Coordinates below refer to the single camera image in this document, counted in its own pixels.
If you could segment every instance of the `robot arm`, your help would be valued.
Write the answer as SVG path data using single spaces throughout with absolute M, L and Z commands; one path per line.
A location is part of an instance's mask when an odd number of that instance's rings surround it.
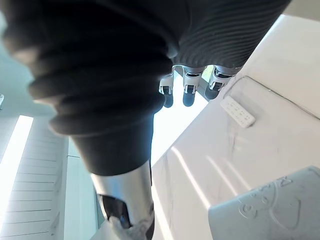
M 56 110 L 51 128 L 71 136 L 122 239 L 153 236 L 153 119 L 172 92 L 173 66 L 185 67 L 187 106 L 204 67 L 222 66 L 208 85 L 216 94 L 289 2 L 0 1 L 4 43 L 35 78 L 30 94 Z

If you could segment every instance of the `wall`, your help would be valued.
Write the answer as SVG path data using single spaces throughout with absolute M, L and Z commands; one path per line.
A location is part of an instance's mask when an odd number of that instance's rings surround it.
M 18 117 L 0 118 L 2 158 Z M 35 117 L 10 196 L 0 240 L 54 239 L 59 213 L 57 170 L 65 140 L 53 135 L 47 117 Z
M 64 239 L 89 240 L 98 230 L 96 193 L 75 145 L 69 140 Z
M 220 240 L 211 234 L 209 208 L 308 166 L 320 167 L 319 29 L 320 22 L 282 16 L 234 82 L 153 166 L 155 210 L 162 215 L 162 234 L 154 240 Z M 255 124 L 236 124 L 220 106 L 224 95 L 255 116 Z M 281 210 L 293 209 L 289 202 Z

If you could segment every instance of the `white ceiling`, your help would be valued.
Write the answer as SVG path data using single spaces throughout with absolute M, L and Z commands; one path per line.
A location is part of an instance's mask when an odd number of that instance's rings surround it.
M 0 36 L 7 24 L 0 13 Z M 27 91 L 28 84 L 33 77 L 22 64 L 12 59 L 0 40 L 0 93 L 4 94 L 1 116 L 7 115 L 52 115 L 51 107 L 35 104 Z

